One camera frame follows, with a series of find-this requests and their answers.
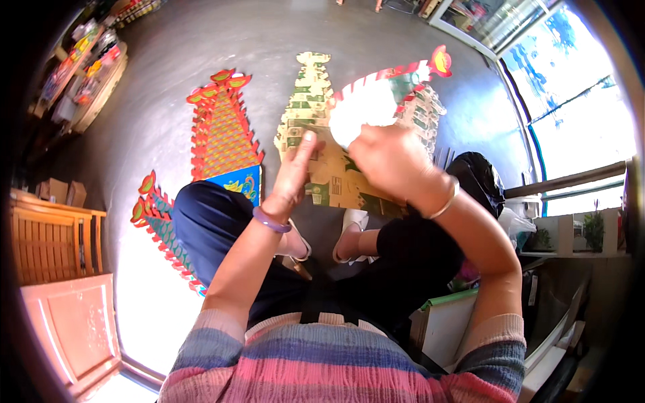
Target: gold bangle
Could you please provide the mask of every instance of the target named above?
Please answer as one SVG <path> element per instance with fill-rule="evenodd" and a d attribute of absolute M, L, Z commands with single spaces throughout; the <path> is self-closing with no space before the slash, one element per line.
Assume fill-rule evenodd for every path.
<path fill-rule="evenodd" d="M 452 182 L 452 186 L 454 189 L 453 195 L 450 198 L 450 200 L 448 200 L 448 202 L 441 209 L 439 209 L 439 211 L 437 211 L 432 215 L 425 215 L 423 216 L 423 218 L 428 220 L 434 220 L 438 216 L 442 215 L 448 209 L 448 207 L 450 207 L 450 205 L 452 204 L 452 201 L 455 200 L 455 197 L 457 197 L 457 194 L 459 193 L 459 180 L 457 179 L 457 177 L 452 175 L 450 175 L 450 180 Z"/>

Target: black bag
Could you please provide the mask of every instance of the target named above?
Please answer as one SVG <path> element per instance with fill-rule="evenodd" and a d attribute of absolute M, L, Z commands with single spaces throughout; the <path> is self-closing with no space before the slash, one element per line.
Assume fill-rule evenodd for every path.
<path fill-rule="evenodd" d="M 476 152 L 459 154 L 446 169 L 456 176 L 459 186 L 486 208 L 496 219 L 504 208 L 504 185 L 497 170 Z"/>

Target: pink and blue knit sweater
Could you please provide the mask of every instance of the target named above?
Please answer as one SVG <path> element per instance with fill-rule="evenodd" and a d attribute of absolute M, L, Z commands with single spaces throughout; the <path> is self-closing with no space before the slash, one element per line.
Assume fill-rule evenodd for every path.
<path fill-rule="evenodd" d="M 259 323 L 245 334 L 218 310 L 203 311 L 159 394 L 166 402 L 515 402 L 526 342 L 519 315 L 472 329 L 454 373 L 432 375 L 371 324 L 321 313 Z"/>

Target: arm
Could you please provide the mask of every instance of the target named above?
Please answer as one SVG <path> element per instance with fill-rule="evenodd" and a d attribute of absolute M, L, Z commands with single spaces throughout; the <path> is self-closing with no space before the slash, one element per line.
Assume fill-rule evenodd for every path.
<path fill-rule="evenodd" d="M 290 150 L 284 156 L 273 192 L 261 207 L 269 217 L 285 224 L 293 208 L 303 199 L 309 158 L 316 146 L 315 133 L 306 132 L 298 150 Z M 281 233 L 252 219 L 217 269 L 202 311 L 217 308 L 246 328 L 248 312 L 281 237 Z"/>
<path fill-rule="evenodd" d="M 453 194 L 448 175 L 432 166 L 416 135 L 398 126 L 364 125 L 349 153 L 374 186 L 407 200 L 424 215 Z M 522 314 L 522 273 L 513 246 L 497 221 L 465 192 L 435 219 L 481 272 L 473 327 L 505 313 Z"/>

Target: hand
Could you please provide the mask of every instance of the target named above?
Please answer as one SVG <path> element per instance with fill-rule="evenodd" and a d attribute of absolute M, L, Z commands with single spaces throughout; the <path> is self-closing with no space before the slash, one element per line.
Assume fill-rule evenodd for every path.
<path fill-rule="evenodd" d="M 432 165 L 412 130 L 364 124 L 348 151 L 372 185 L 398 199 L 418 205 L 430 196 L 439 209 L 450 198 L 450 179 Z"/>
<path fill-rule="evenodd" d="M 316 133 L 307 131 L 298 149 L 292 148 L 284 155 L 275 179 L 273 192 L 262 203 L 262 210 L 273 219 L 286 223 L 294 207 L 304 198 L 304 184 L 308 180 L 307 168 L 312 153 L 324 146 L 317 142 Z"/>

